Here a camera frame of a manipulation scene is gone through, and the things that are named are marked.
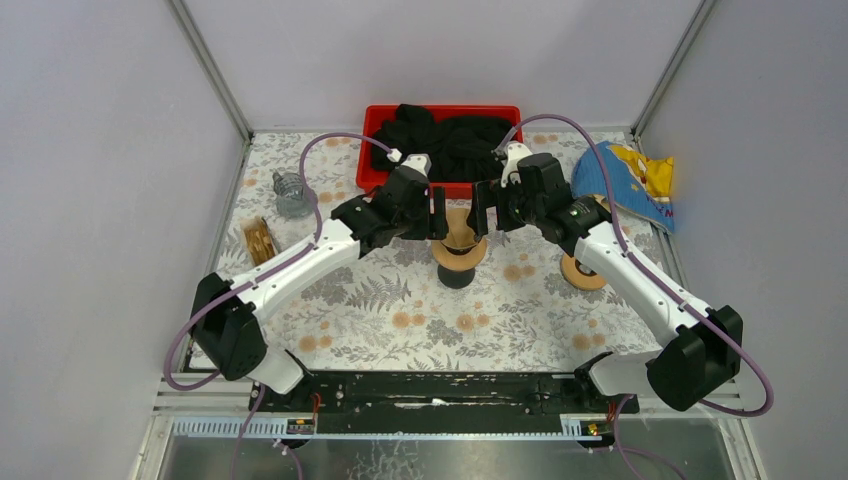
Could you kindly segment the single brown paper filter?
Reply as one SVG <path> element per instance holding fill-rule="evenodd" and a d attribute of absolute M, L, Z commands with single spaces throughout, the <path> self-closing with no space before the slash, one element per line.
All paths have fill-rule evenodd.
<path fill-rule="evenodd" d="M 446 248 L 468 250 L 478 244 L 475 231 L 467 224 L 469 213 L 467 208 L 452 208 L 446 211 L 448 233 L 441 241 Z"/>

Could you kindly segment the clear glass carafe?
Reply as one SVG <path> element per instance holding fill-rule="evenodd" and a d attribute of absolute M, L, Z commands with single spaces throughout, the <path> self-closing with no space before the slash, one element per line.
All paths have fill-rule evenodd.
<path fill-rule="evenodd" d="M 281 217 L 298 219 L 310 213 L 311 206 L 305 197 L 304 182 L 297 173 L 275 171 L 272 182 L 276 210 Z"/>

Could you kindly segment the wooden ring holder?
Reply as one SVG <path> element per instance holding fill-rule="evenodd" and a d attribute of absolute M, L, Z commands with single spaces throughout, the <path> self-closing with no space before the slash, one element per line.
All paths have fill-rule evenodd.
<path fill-rule="evenodd" d="M 578 290 L 597 291 L 607 285 L 602 276 L 566 253 L 562 255 L 560 270 L 564 279 Z"/>
<path fill-rule="evenodd" d="M 462 253 L 454 253 L 441 241 L 434 240 L 431 242 L 431 252 L 435 261 L 441 267 L 455 272 L 475 269 L 483 261 L 487 247 L 487 239 L 483 238 L 472 247 L 463 249 Z"/>

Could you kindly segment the dark red glass carafe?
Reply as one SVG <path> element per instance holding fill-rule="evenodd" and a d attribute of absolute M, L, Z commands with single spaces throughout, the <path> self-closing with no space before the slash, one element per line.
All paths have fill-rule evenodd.
<path fill-rule="evenodd" d="M 439 281 L 451 289 L 463 289 L 470 285 L 474 280 L 476 270 L 474 268 L 457 271 L 439 265 L 437 268 L 437 276 Z"/>

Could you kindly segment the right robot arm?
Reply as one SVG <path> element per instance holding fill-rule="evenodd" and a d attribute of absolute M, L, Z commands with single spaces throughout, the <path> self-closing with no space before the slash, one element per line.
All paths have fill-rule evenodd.
<path fill-rule="evenodd" d="M 488 209 L 497 227 L 536 227 L 579 265 L 600 276 L 645 322 L 660 348 L 636 354 L 602 354 L 582 365 L 573 386 L 575 402 L 597 412 L 613 396 L 655 394 L 668 407 L 686 411 L 733 377 L 741 359 L 728 339 L 741 340 L 743 322 L 725 306 L 713 309 L 689 295 L 624 235 L 591 196 L 576 198 L 559 162 L 529 154 L 501 180 L 476 182 L 468 226 L 488 232 Z"/>

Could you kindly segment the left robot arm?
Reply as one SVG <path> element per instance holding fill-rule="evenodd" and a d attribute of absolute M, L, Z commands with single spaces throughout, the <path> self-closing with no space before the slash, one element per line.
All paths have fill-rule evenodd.
<path fill-rule="evenodd" d="M 429 169 L 426 156 L 414 155 L 372 197 L 336 207 L 316 236 L 229 280 L 216 273 L 203 278 L 189 334 L 219 373 L 229 381 L 248 378 L 265 385 L 285 410 L 304 407 L 311 388 L 306 370 L 292 354 L 268 345 L 263 323 L 307 287 L 395 238 L 444 238 L 445 193 L 431 186 Z"/>

